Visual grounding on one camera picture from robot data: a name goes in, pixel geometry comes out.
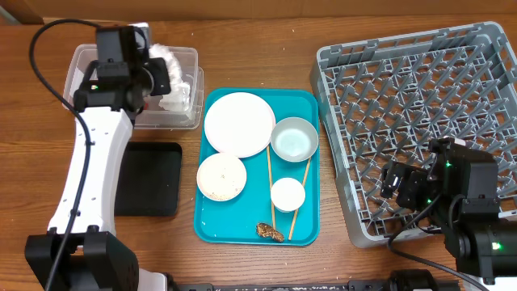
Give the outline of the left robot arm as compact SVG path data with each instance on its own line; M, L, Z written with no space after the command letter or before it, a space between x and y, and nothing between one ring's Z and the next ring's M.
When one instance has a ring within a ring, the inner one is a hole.
M173 290L169 274L139 266L114 221L134 121L146 97L170 92L167 65L149 55L147 23L96 25L95 38L98 57L65 101L76 124L65 188L46 233L28 237L25 258L46 290Z

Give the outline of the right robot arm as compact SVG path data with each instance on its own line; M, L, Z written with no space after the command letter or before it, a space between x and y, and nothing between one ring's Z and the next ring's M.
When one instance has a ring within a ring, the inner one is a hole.
M498 164L494 156L445 137L428 146L434 159L429 168L391 161L381 174L380 194L415 211L403 225L407 230L422 219L439 227L447 251L455 258L450 269L393 248L398 234L387 242L396 255L451 273L480 290L516 285L516 223L499 214L496 192Z

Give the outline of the white napkin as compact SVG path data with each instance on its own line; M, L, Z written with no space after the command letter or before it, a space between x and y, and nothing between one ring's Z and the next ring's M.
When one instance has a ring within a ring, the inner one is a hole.
M158 103L159 107L171 112L186 111L189 107L191 86L183 81L183 72L178 59L167 46L162 44L153 44L149 54L151 57L164 59L170 79L170 93L162 96Z

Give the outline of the small white plate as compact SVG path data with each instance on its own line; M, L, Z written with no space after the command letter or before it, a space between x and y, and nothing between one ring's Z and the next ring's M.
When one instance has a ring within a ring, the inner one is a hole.
M237 197L246 186L243 162L227 153L207 157L199 166L196 182L200 192L210 200L227 201Z

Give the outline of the small white cup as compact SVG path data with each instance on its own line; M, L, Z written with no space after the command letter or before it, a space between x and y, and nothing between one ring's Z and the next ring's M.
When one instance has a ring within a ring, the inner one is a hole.
M299 209L305 202L305 189L293 178L282 178L271 187L271 202L282 213Z

